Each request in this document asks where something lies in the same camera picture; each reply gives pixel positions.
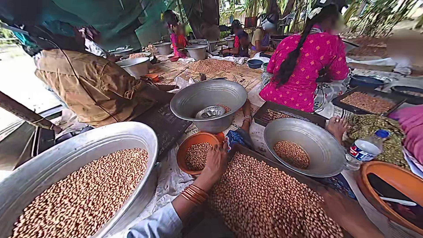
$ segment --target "orange bangle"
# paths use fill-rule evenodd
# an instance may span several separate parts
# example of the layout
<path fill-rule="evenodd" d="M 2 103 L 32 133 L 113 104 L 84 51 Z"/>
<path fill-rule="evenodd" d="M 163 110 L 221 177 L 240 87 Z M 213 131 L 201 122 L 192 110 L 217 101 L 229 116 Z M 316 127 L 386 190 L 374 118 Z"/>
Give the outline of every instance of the orange bangle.
<path fill-rule="evenodd" d="M 187 188 L 185 188 L 181 194 L 184 194 L 186 197 L 188 197 L 188 200 L 191 200 L 192 202 L 194 202 L 195 204 L 200 205 L 202 203 L 201 200 L 199 200 L 198 198 L 196 198 L 194 195 L 192 195 L 191 193 L 187 192 Z"/>
<path fill-rule="evenodd" d="M 194 191 L 192 188 L 190 188 L 189 186 L 185 189 L 187 193 L 190 193 L 191 195 L 193 195 L 197 200 L 199 200 L 201 203 L 203 203 L 206 198 L 199 195 L 196 191 Z"/>
<path fill-rule="evenodd" d="M 190 185 L 191 187 L 193 187 L 193 188 L 195 188 L 195 189 L 197 189 L 200 193 L 202 193 L 206 198 L 208 198 L 209 197 L 209 195 L 203 190 L 203 189 L 201 189 L 201 188 L 199 188 L 199 187 L 197 187 L 197 186 L 195 186 L 195 185 L 193 185 L 193 184 L 191 184 Z"/>

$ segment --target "wrist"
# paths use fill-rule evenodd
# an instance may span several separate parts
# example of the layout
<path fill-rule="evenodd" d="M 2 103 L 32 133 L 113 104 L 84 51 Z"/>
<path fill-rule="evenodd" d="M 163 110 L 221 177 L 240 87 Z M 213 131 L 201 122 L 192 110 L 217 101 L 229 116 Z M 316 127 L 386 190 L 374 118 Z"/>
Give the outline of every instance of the wrist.
<path fill-rule="evenodd" d="M 212 175 L 211 173 L 203 169 L 203 172 L 198 176 L 198 178 L 193 182 L 193 184 L 208 192 L 218 181 L 218 179 L 218 177 Z"/>

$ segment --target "bangle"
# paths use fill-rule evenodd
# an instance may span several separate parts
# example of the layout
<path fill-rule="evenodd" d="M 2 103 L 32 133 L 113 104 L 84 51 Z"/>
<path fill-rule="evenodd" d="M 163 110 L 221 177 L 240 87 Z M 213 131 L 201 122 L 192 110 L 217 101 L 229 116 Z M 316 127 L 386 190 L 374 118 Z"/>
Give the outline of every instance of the bangle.
<path fill-rule="evenodd" d="M 201 188 L 191 184 L 186 187 L 181 195 L 189 201 L 192 201 L 196 205 L 200 205 L 209 197 L 209 195 Z"/>

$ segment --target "orange plastic bowl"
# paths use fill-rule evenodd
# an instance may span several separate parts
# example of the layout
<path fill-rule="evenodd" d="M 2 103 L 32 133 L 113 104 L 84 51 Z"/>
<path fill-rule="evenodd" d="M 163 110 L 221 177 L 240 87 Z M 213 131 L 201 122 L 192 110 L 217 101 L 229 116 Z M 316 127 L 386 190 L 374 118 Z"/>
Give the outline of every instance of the orange plastic bowl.
<path fill-rule="evenodd" d="M 169 59 L 171 62 L 176 62 L 176 61 L 178 61 L 179 57 L 178 57 L 178 56 L 169 56 L 169 57 L 168 57 L 168 59 Z"/>
<path fill-rule="evenodd" d="M 423 229 L 420 229 L 396 213 L 379 197 L 367 178 L 367 175 L 370 173 L 377 175 L 420 206 L 423 205 L 423 192 L 421 189 L 423 188 L 423 179 L 399 166 L 381 161 L 365 163 L 361 166 L 360 175 L 357 177 L 357 185 L 360 191 L 376 210 L 387 216 L 390 220 L 423 235 Z"/>
<path fill-rule="evenodd" d="M 186 163 L 187 158 L 187 150 L 194 144 L 204 143 L 207 142 L 212 146 L 216 144 L 220 144 L 219 140 L 212 134 L 206 132 L 199 132 L 188 137 L 178 149 L 178 153 L 176 154 L 176 162 L 178 163 L 179 168 L 187 174 L 190 175 L 199 175 L 201 174 L 200 171 L 192 171 L 189 170 Z"/>
<path fill-rule="evenodd" d="M 160 81 L 158 74 L 147 74 L 145 76 L 151 78 L 154 82 L 159 82 Z"/>

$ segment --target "pink cloth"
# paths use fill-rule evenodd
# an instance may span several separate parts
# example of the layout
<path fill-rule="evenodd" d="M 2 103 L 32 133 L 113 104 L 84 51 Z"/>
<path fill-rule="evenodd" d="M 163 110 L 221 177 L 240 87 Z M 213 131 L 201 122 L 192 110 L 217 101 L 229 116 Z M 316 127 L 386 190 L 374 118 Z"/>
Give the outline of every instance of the pink cloth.
<path fill-rule="evenodd" d="M 274 75 L 278 72 L 280 64 L 297 47 L 300 38 L 300 35 L 293 35 L 279 43 L 267 65 L 267 72 Z M 328 33 L 309 34 L 288 82 L 277 88 L 277 83 L 272 80 L 259 95 L 265 101 L 313 112 L 319 70 L 330 65 L 328 74 L 332 80 L 343 80 L 348 75 L 344 48 L 339 36 Z"/>
<path fill-rule="evenodd" d="M 423 105 L 397 110 L 389 117 L 398 120 L 406 134 L 404 147 L 423 164 Z"/>
<path fill-rule="evenodd" d="M 170 34 L 170 41 L 172 42 L 173 46 L 173 55 L 178 56 L 180 58 L 185 58 L 186 55 L 177 50 L 176 43 L 178 42 L 178 36 L 175 33 Z"/>

